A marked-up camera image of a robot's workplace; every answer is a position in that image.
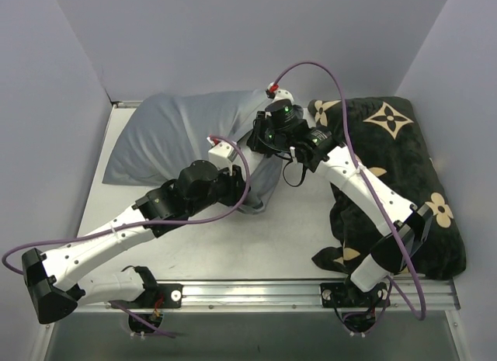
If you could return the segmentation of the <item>grey pillowcase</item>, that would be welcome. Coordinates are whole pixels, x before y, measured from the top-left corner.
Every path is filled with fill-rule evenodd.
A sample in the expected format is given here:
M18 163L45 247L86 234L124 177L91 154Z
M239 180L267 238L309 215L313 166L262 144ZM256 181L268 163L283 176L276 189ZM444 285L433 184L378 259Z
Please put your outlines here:
M207 160L210 135L237 142L252 130L258 111L272 102L266 91L212 92L203 95L159 93L137 107L117 138L103 176L114 186L160 186L178 177L196 160ZM280 180L283 162L276 156L271 179L252 187L238 208L246 214L266 210ZM242 156L235 164L248 165Z

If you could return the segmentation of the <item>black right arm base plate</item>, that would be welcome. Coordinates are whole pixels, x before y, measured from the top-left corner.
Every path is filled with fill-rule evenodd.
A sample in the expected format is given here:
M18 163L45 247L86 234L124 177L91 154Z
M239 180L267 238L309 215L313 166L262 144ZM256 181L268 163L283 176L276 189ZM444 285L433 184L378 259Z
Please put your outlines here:
M319 285L321 305L336 309L367 309L377 307L385 302L388 287L385 282L377 283L366 293L359 290L348 279L323 282Z

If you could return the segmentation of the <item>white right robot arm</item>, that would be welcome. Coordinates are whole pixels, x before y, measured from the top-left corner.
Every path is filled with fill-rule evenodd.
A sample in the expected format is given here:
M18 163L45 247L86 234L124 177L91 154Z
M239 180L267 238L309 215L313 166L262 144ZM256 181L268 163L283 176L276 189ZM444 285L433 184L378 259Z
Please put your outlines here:
M355 163L349 149L328 128L309 127L297 116L297 109L289 99L281 99L257 112L247 145L266 156L289 155L304 170L327 179L374 223L382 237L344 287L346 300L361 306L372 297L378 282L403 270L424 244L433 212L428 206L417 207Z

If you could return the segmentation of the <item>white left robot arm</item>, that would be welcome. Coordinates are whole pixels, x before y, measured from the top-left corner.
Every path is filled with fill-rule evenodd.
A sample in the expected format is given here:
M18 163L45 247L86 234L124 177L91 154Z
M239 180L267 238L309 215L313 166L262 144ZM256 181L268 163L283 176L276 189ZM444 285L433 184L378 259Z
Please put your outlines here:
M101 231L44 252L31 248L22 255L22 268L37 320L50 324L79 306L114 300L153 306L161 289L149 268L131 266L108 276L94 270L135 246L195 224L193 216L216 203L235 210L248 190L247 164L218 168L198 160L177 179L148 191Z

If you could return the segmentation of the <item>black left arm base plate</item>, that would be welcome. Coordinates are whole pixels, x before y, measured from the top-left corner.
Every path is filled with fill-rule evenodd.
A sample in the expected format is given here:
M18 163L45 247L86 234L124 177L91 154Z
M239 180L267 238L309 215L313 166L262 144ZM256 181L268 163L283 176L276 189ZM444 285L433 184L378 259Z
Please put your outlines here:
M159 283L147 288L132 301L115 300L110 306L118 305L126 309L177 309L182 305L183 285L180 283Z

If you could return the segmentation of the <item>white pillow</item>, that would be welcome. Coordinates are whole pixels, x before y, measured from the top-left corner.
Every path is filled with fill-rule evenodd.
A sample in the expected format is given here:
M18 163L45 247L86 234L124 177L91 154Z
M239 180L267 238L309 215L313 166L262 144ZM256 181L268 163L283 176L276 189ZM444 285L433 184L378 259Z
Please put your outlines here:
M239 149L243 154L243 158L248 164L248 172L252 187L261 186L267 183L274 172L273 163L270 158L266 158L264 154L253 151L249 145L249 138L252 134L250 130L237 142Z

